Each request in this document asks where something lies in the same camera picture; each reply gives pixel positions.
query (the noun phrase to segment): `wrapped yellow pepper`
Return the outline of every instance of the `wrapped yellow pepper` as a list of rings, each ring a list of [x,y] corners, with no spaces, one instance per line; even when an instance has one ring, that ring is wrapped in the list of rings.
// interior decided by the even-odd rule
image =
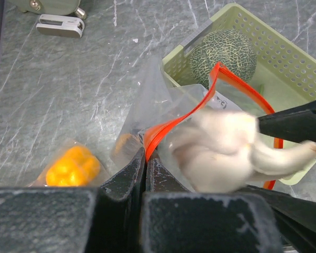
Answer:
[[[86,186],[100,172],[100,162],[84,146],[68,149],[47,171],[48,186]]]

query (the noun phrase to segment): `netted green melon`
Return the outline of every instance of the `netted green melon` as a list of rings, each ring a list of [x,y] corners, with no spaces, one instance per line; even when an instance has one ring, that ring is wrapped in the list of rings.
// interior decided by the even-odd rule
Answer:
[[[234,29],[209,33],[193,49],[190,54],[193,78],[208,89],[208,74],[219,61],[245,82],[255,73],[254,47],[244,34]]]

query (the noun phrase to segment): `green plastic basket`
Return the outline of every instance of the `green plastic basket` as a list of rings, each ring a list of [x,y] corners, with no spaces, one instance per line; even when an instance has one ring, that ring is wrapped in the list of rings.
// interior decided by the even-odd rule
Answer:
[[[316,100],[316,60],[238,4],[225,5],[163,59],[169,86],[197,83],[188,65],[190,51],[206,34],[225,28],[239,30],[253,43],[258,64],[249,84],[264,84],[262,95],[275,111]],[[284,142],[285,148],[292,145]],[[315,163],[280,181],[298,183]]]

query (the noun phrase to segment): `yellow bell pepper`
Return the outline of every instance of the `yellow bell pepper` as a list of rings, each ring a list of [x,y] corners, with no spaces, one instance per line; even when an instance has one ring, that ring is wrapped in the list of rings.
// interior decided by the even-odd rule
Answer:
[[[47,171],[48,186],[86,186],[100,172],[100,162],[84,146],[68,149]]]

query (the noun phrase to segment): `marble surface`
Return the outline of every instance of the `marble surface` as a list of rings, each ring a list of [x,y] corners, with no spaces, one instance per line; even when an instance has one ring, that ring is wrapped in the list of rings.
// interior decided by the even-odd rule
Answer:
[[[59,145],[87,145],[112,175],[110,149],[134,101],[137,72],[164,57],[225,0],[82,0],[81,39],[41,35],[38,16],[7,5],[0,65],[0,186],[35,180]],[[316,58],[316,0],[236,0]],[[316,165],[292,187],[316,201]]]

